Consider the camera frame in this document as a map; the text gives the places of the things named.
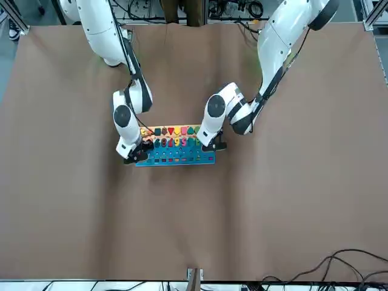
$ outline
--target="brown table surface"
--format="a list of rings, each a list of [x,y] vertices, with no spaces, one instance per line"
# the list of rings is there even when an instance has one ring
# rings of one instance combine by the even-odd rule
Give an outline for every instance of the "brown table surface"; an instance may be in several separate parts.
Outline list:
[[[247,99],[260,84],[237,25],[134,30],[148,125],[200,123],[222,84]],[[128,81],[81,27],[21,38],[0,107],[0,277],[177,280],[200,267],[207,280],[287,280],[341,248],[388,256],[388,90],[362,24],[311,32],[254,133],[226,126],[214,166],[124,166],[110,101]],[[356,280],[339,263],[327,279]]]

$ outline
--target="cable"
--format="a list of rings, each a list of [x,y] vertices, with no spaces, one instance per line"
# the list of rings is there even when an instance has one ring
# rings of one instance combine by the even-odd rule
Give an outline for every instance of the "cable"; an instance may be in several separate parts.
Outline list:
[[[289,62],[289,64],[287,65],[286,69],[284,70],[284,73],[282,74],[279,82],[283,79],[284,75],[287,73],[287,71],[291,68],[292,64],[295,62],[296,58],[299,56],[303,46],[304,46],[304,43],[306,42],[306,39],[307,39],[307,36],[309,35],[309,32],[310,32],[310,27],[309,29],[307,30],[306,34],[304,35],[304,39],[302,41],[302,44],[301,46],[299,47],[298,51],[296,52],[295,56],[293,56],[293,58],[291,59],[291,61]]]
[[[96,287],[96,285],[99,283],[99,281],[96,281],[93,287],[90,289],[90,291],[93,291],[93,289]]]
[[[387,262],[388,263],[388,259],[386,258],[383,258],[382,256],[378,256],[378,255],[375,255],[374,253],[370,253],[370,252],[367,252],[365,250],[360,250],[360,249],[342,249],[342,250],[337,250],[333,256],[339,254],[339,253],[344,253],[344,252],[359,252],[359,253],[365,253],[366,255],[370,255],[376,259],[380,259],[384,262]],[[330,267],[330,264],[332,263],[332,259],[330,259],[327,267],[329,268]],[[322,281],[324,281],[326,279],[326,276],[327,276],[327,273],[329,272],[329,270],[327,269],[325,274],[323,275],[323,278],[322,278]]]
[[[129,5],[129,7],[128,7],[128,9],[125,9],[122,5],[120,5],[118,2],[117,2],[117,0],[112,0],[119,8],[121,8],[123,11],[125,11],[125,12],[127,12],[128,13],[128,15],[129,15],[129,19],[132,19],[132,20],[143,20],[143,21],[146,21],[146,22],[149,22],[149,23],[154,23],[154,24],[165,24],[166,22],[153,22],[153,21],[151,21],[151,20],[157,20],[157,19],[160,19],[160,20],[162,20],[163,18],[146,18],[146,17],[143,17],[143,18],[141,18],[141,17],[139,17],[139,16],[137,16],[137,15],[135,15],[135,14],[133,14],[132,12],[130,12],[130,8],[132,7],[132,4],[133,4],[133,2],[135,1],[135,0],[132,0],[132,2],[131,2],[131,4]]]
[[[247,23],[243,23],[240,19],[236,20],[235,23],[241,24],[245,29],[249,30],[252,33],[258,34],[259,31],[260,31],[260,29],[255,30],[253,28],[250,28],[248,22]]]
[[[252,9],[254,9],[254,8],[259,9],[259,13],[253,12]],[[261,18],[263,16],[263,14],[264,14],[263,5],[259,1],[252,1],[251,3],[249,3],[249,5],[247,7],[247,10],[248,10],[249,14],[251,14],[252,17],[254,17],[256,19]]]
[[[51,281],[50,283],[48,283],[48,284],[42,289],[42,291],[46,291],[52,284],[54,284],[54,281]]]
[[[135,286],[133,286],[133,287],[131,287],[131,288],[129,288],[129,289],[125,289],[125,290],[121,290],[121,289],[109,289],[109,290],[105,290],[105,291],[131,291],[131,290],[133,290],[133,289],[139,287],[140,285],[143,285],[144,283],[146,283],[146,282],[141,282],[141,283],[139,283],[139,284],[137,284],[137,285],[135,285]]]
[[[249,32],[250,32],[251,37],[252,37],[256,42],[258,42],[257,38],[255,38],[255,36],[253,35],[253,32],[251,31],[251,29],[250,29],[248,23],[247,23],[247,25],[248,25],[248,28],[249,28]]]
[[[365,285],[366,280],[368,280],[370,277],[375,276],[375,275],[379,275],[379,274],[387,274],[387,273],[388,273],[388,270],[383,270],[383,271],[377,271],[377,272],[373,272],[373,273],[366,275],[365,278],[362,280],[358,289],[360,290]]]
[[[305,271],[305,272],[301,272],[301,273],[299,273],[299,274],[297,274],[297,275],[295,275],[291,280],[288,280],[288,281],[286,281],[286,282],[284,282],[284,281],[282,281],[281,283],[282,284],[289,284],[289,283],[291,283],[291,282],[294,282],[296,279],[298,279],[300,276],[303,276],[303,275],[306,275],[306,274],[310,274],[310,273],[313,273],[313,272],[316,272],[328,259],[331,259],[331,258],[333,258],[333,259],[337,259],[338,261],[341,261],[342,263],[345,263],[347,266],[349,266],[349,267],[351,267],[353,270],[356,270],[356,268],[354,268],[352,265],[350,265],[348,262],[345,262],[344,260],[342,260],[342,259],[339,259],[339,258],[337,258],[337,257],[335,257],[335,256],[333,256],[333,255],[331,255],[331,256],[327,256],[327,257],[325,257],[316,267],[314,267],[314,268],[312,268],[311,270],[308,270],[308,271]],[[273,276],[266,276],[266,277],[264,277],[263,279],[262,279],[262,281],[265,281],[267,278],[274,278]]]
[[[118,36],[119,36],[119,41],[120,41],[122,53],[123,53],[123,55],[124,55],[124,57],[125,57],[125,61],[126,61],[127,66],[128,66],[128,70],[129,70],[130,74],[132,75],[132,72],[131,72],[131,69],[130,69],[131,66],[130,66],[129,60],[128,60],[128,55],[126,54],[126,49],[125,49],[125,46],[124,46],[124,40],[123,40],[123,37],[122,37],[122,32],[121,32],[121,29],[120,29],[120,27],[119,27],[119,25],[118,25],[118,21],[117,21],[117,19],[116,19],[116,16],[115,16],[115,14],[114,14],[114,12],[113,12],[112,4],[110,3],[110,1],[108,1],[108,3],[109,3],[109,6],[110,6],[110,9],[111,9],[111,11],[112,11],[113,21],[115,22],[115,27],[116,27],[116,30],[117,30],[117,33],[118,33]],[[145,124],[137,117],[137,115],[136,115],[136,113],[135,113],[135,110],[134,110],[134,108],[133,108],[132,103],[130,103],[129,105],[130,105],[130,107],[131,107],[131,109],[132,109],[132,112],[133,112],[133,114],[134,114],[136,120],[137,120],[141,125],[143,125],[147,130],[149,130],[150,132],[152,132],[152,133],[155,135],[155,133],[153,132],[153,130],[151,130],[148,126],[146,126],[146,125],[145,125]]]

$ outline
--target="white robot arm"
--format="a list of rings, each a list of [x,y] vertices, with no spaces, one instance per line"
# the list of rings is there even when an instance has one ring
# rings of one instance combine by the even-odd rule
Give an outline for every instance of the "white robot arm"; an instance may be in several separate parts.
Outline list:
[[[235,83],[226,85],[207,101],[204,119],[197,134],[205,149],[215,150],[214,140],[222,130],[225,117],[235,133],[246,135],[283,76],[289,51],[307,26],[323,28],[336,13],[340,0],[284,0],[258,38],[258,56],[263,74],[259,92],[248,104]]]
[[[146,151],[153,145],[142,141],[136,114],[150,110],[152,94],[127,31],[116,23],[108,0],[61,0],[61,5],[70,19],[81,20],[90,47],[107,65],[114,67],[123,63],[128,66],[130,85],[113,94],[113,120],[120,134],[116,150],[126,163],[146,159]]]

